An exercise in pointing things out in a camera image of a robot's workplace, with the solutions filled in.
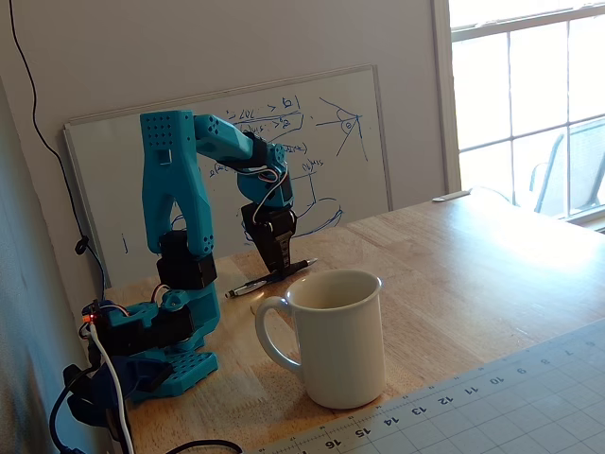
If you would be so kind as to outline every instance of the whiteboard frame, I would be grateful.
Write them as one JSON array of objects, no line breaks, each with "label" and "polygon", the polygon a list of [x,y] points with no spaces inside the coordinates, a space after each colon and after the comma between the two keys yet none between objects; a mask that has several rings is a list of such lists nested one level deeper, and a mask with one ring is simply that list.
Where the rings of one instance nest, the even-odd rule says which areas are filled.
[{"label": "whiteboard frame", "polygon": [[[221,97],[228,96],[237,96],[243,95],[249,92],[257,92],[268,90],[271,88],[283,87],[287,85],[293,85],[297,83],[308,82],[312,80],[318,79],[327,79],[335,76],[341,76],[345,74],[357,73],[361,71],[372,70],[372,76],[374,80],[374,94],[376,97],[376,113],[378,115],[378,126],[379,126],[379,134],[380,134],[380,146],[382,149],[382,160],[383,160],[383,168],[385,170],[385,185],[387,189],[387,207],[389,211],[393,210],[393,202],[392,202],[392,194],[390,189],[390,174],[389,174],[389,159],[387,155],[386,148],[386,140],[385,140],[385,131],[384,131],[384,122],[382,115],[382,99],[380,98],[380,87],[378,82],[378,67],[375,64],[360,64],[357,66],[351,66],[347,68],[334,69],[331,71],[325,71],[321,73],[315,73],[307,76],[298,76],[295,78],[288,79],[280,79],[274,80],[270,82],[261,82],[252,85],[246,85],[243,87],[237,87],[227,90],[219,90],[216,92],[208,93],[205,95],[195,95],[195,96],[187,96],[181,97],[179,99],[172,99],[167,101],[154,102],[150,104],[145,104],[137,107],[128,107],[124,109],[117,109],[114,111],[109,111],[105,113],[94,113],[90,115],[78,116],[71,118],[67,123],[63,125],[63,137],[65,138],[65,145],[69,152],[70,161],[72,164],[72,168],[74,169],[74,173],[76,175],[76,180],[78,184],[78,191],[81,196],[82,205],[84,206],[85,211],[85,219],[89,227],[89,231],[91,232],[92,241],[95,245],[95,250],[99,255],[99,259],[103,264],[103,268],[106,269],[105,259],[103,257],[102,249],[100,248],[100,242],[98,239],[98,233],[95,227],[95,222],[93,221],[91,207],[88,203],[88,198],[86,197],[86,190],[84,188],[83,180],[81,173],[79,171],[78,165],[78,157],[76,155],[76,149],[72,142],[70,128],[72,126],[77,126],[85,123],[92,123],[101,120],[112,119],[120,116],[133,115],[133,114],[143,114],[145,112],[150,111],[162,111],[169,110],[170,108],[179,107],[186,104],[194,104],[198,102],[208,101],[211,99],[217,99]],[[106,279],[106,287],[109,288],[111,286],[111,281],[109,276],[105,277]]]}]

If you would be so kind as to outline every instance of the white wall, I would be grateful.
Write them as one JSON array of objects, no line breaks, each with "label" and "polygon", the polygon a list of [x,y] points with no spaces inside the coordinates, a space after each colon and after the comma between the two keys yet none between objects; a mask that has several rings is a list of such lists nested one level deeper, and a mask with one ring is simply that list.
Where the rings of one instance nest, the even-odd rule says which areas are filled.
[{"label": "white wall", "polygon": [[[62,370],[87,365],[40,203],[0,82],[0,453],[54,452],[48,415]],[[61,409],[65,444],[105,452],[107,435]]]},{"label": "white wall", "polygon": [[[6,3],[0,7],[0,76],[78,310],[94,297],[95,278],[73,253],[78,235],[57,164],[32,134],[31,95],[10,40]],[[394,207],[444,190],[429,0],[15,3],[39,87],[40,125],[54,144],[74,116],[373,63]],[[112,176],[107,179],[111,184]]]}]

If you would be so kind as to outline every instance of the window sill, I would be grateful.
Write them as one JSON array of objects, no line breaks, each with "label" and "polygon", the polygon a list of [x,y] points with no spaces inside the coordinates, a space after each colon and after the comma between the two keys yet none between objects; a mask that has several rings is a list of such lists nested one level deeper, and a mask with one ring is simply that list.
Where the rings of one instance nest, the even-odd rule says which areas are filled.
[{"label": "window sill", "polygon": [[581,213],[569,219],[565,219],[565,221],[579,225],[585,229],[605,233],[605,206],[599,206],[592,211]]}]

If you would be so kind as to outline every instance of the white mug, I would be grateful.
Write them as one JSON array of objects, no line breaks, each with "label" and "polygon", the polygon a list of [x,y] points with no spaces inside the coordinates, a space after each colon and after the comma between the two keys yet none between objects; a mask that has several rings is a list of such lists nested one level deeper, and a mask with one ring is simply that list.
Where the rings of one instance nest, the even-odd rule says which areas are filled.
[{"label": "white mug", "polygon": [[[266,299],[256,312],[256,334],[277,364],[296,374],[309,396],[330,409],[372,402],[385,388],[385,353],[376,276],[358,270],[309,274],[286,297]],[[265,315],[294,318],[301,362],[287,358],[267,334]]]}]

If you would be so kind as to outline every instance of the pen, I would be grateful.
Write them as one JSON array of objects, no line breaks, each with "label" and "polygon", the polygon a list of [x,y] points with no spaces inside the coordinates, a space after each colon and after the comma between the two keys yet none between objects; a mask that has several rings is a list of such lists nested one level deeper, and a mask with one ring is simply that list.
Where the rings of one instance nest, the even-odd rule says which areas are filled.
[{"label": "pen", "polygon": [[241,287],[234,288],[233,290],[229,290],[227,293],[225,293],[225,298],[235,298],[236,296],[245,295],[245,294],[251,293],[267,284],[272,284],[274,282],[281,281],[285,277],[292,275],[297,271],[310,267],[317,261],[318,261],[317,258],[311,258],[309,260],[301,260],[300,262],[290,265],[287,268],[286,275],[272,273],[272,274],[268,274],[267,276],[259,277],[258,279],[254,279],[253,281],[247,282],[246,284],[244,284]]}]

